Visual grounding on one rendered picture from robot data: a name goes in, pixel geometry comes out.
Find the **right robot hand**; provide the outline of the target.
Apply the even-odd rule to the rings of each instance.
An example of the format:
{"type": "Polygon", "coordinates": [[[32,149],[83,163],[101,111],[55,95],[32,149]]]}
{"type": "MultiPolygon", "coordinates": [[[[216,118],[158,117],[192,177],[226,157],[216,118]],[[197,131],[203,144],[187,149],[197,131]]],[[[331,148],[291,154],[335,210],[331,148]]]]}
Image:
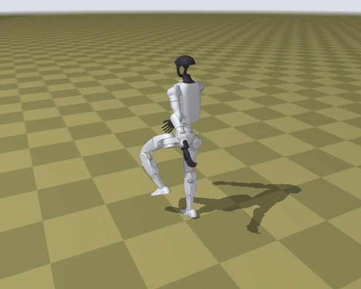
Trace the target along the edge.
{"type": "Polygon", "coordinates": [[[165,121],[163,121],[163,123],[165,123],[165,122],[168,122],[166,125],[164,125],[162,128],[164,128],[165,126],[167,126],[165,129],[163,129],[163,131],[164,130],[166,130],[169,126],[169,129],[168,130],[166,130],[165,132],[167,132],[167,131],[169,131],[168,133],[170,133],[172,130],[173,130],[173,128],[174,128],[174,126],[173,126],[173,124],[172,124],[172,122],[171,122],[171,120],[165,120],[165,121]]]}

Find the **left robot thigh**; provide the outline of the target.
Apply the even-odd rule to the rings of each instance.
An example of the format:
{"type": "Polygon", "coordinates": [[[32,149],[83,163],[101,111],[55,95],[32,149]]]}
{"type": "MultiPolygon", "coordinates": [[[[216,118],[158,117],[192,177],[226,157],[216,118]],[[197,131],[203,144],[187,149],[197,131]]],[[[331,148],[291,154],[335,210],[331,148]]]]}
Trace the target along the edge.
{"type": "Polygon", "coordinates": [[[158,149],[161,149],[165,147],[173,148],[176,147],[176,145],[179,144],[178,137],[175,137],[173,133],[167,133],[167,134],[160,134],[156,135],[153,138],[151,138],[142,148],[140,153],[146,153],[149,157],[149,160],[152,159],[153,153],[152,151],[156,151],[158,149]]]}

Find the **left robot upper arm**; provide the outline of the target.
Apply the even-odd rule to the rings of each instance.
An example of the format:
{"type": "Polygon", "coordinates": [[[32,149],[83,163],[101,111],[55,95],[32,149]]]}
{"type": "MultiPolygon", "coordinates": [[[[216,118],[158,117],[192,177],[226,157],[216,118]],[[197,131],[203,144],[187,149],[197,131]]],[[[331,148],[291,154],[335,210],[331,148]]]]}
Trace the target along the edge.
{"type": "Polygon", "coordinates": [[[173,114],[177,115],[179,121],[182,121],[182,113],[181,113],[181,104],[179,96],[181,94],[180,85],[176,85],[167,90],[167,95],[170,99],[171,108],[173,110],[173,114]]]}

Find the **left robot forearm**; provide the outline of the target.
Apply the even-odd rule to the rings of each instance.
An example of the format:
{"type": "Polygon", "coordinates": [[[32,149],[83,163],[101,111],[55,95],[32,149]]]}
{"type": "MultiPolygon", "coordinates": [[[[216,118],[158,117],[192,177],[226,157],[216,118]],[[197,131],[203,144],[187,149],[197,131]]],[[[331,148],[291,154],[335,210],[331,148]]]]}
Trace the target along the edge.
{"type": "Polygon", "coordinates": [[[170,120],[171,120],[174,128],[176,129],[180,147],[184,146],[183,145],[184,140],[186,140],[188,142],[188,144],[189,144],[189,141],[187,140],[187,135],[186,135],[185,130],[184,130],[184,124],[179,121],[177,115],[172,114],[171,117],[170,117],[170,120]]]}

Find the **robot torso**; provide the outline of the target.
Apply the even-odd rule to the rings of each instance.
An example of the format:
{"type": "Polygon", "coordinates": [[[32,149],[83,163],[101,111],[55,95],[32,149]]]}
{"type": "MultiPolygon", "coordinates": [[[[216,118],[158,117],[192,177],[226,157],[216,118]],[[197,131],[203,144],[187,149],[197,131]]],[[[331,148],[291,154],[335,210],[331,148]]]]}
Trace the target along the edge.
{"type": "MultiPolygon", "coordinates": [[[[192,79],[195,81],[194,78],[192,79]]],[[[189,141],[189,145],[191,145],[195,138],[195,132],[192,131],[193,126],[191,126],[191,123],[199,120],[201,111],[201,88],[197,81],[192,84],[184,83],[183,80],[182,82],[181,80],[179,81],[180,82],[174,86],[180,85],[181,94],[179,99],[182,113],[181,122],[184,124],[187,140],[189,141]]],[[[175,137],[177,137],[177,132],[175,132],[175,137]]],[[[180,145],[177,144],[176,146],[180,145]]]]}

